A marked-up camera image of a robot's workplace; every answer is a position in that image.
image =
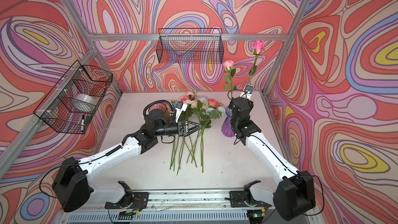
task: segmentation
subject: purple glass vase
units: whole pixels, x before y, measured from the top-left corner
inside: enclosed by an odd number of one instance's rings
[[[224,123],[222,124],[221,132],[226,137],[229,137],[229,138],[235,137],[235,133],[232,131],[232,127],[231,127],[232,110],[229,107],[227,107],[225,109],[225,115],[226,115],[226,118],[225,118]]]

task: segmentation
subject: psychedelic wall pattern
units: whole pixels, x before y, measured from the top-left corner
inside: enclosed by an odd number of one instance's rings
[[[87,46],[59,0],[0,0],[0,35],[1,153]],[[40,128],[0,180],[0,223],[51,221],[60,206],[38,190],[38,179],[65,157],[94,152],[116,97],[110,88],[85,135]],[[50,176],[44,181],[48,193]]]
[[[397,31],[398,0],[313,0],[267,90],[325,223],[397,223]]]
[[[72,0],[89,32],[157,33],[158,28],[222,28],[224,33],[286,33],[300,0]],[[221,65],[158,64],[156,42],[96,42],[123,91],[223,90]],[[242,84],[251,42],[224,43]],[[281,42],[268,42],[252,82],[262,89]]]
[[[72,0],[92,33],[157,33],[221,27],[224,33],[286,33],[300,0]],[[262,16],[265,21],[258,21]]]
[[[224,50],[224,60],[235,62],[236,74],[232,79],[238,88],[244,87],[254,62],[251,43],[238,41],[234,53]],[[281,44],[266,42],[251,81],[255,89],[263,88]],[[221,64],[159,63],[154,41],[97,41],[96,45],[122,91],[224,90]]]

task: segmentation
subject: artificial flower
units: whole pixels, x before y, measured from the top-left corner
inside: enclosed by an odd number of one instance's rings
[[[223,63],[223,66],[224,66],[225,71],[228,72],[228,71],[231,70],[232,67],[234,66],[234,61],[232,61],[232,60],[225,61],[225,62]]]
[[[207,101],[208,101],[208,99],[207,99],[206,96],[198,96],[198,97],[197,97],[197,100],[200,101],[200,102],[202,102],[202,104],[205,104],[205,103],[207,103]]]
[[[251,44],[251,48],[253,49],[253,53],[255,55],[261,54],[261,51],[263,50],[263,48],[266,46],[266,44],[262,41],[254,41]]]
[[[217,110],[218,110],[219,112],[221,112],[221,117],[224,116],[224,114],[225,114],[225,108],[224,108],[224,107],[221,107],[221,106],[220,106],[220,107],[217,108]]]
[[[184,100],[184,102],[183,102],[183,103],[185,103],[185,104],[188,104],[188,105],[191,105],[191,104],[192,104],[192,102],[193,102],[193,101],[191,101],[190,99],[187,99],[187,100]]]
[[[186,100],[189,100],[189,96],[182,97],[182,98],[179,100],[179,102],[184,102],[184,101],[186,101]]]
[[[213,108],[218,108],[218,102],[214,99],[209,99],[209,106]]]
[[[210,115],[210,112],[213,111],[213,110],[214,110],[213,107],[208,107],[208,108],[206,109],[206,115]]]
[[[194,100],[192,103],[191,103],[191,107],[192,108],[196,108],[198,106],[198,100]]]

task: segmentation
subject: pink rose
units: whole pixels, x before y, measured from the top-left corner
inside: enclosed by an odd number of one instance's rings
[[[263,50],[263,48],[266,46],[266,44],[262,41],[254,41],[251,44],[251,48],[253,49],[253,53],[254,51],[256,51],[256,54],[259,55],[261,54],[261,51]]]
[[[182,97],[180,100],[179,100],[179,102],[184,102],[184,101],[186,101],[186,100],[189,100],[189,96],[185,96],[185,97]]]
[[[209,99],[209,107],[218,108],[218,102],[213,99]]]
[[[191,103],[191,107],[192,108],[196,108],[198,106],[198,100],[194,100],[192,103]]]
[[[228,72],[228,70],[232,69],[232,67],[234,66],[234,61],[231,61],[231,60],[225,61],[225,62],[223,63],[223,65],[224,65],[225,71]]]

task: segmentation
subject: red flower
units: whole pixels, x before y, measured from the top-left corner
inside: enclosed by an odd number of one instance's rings
[[[185,96],[185,97],[182,97],[180,100],[179,100],[179,102],[184,102],[184,101],[186,101],[186,100],[189,100],[189,96]]]
[[[213,99],[209,99],[209,107],[218,108],[218,102]]]

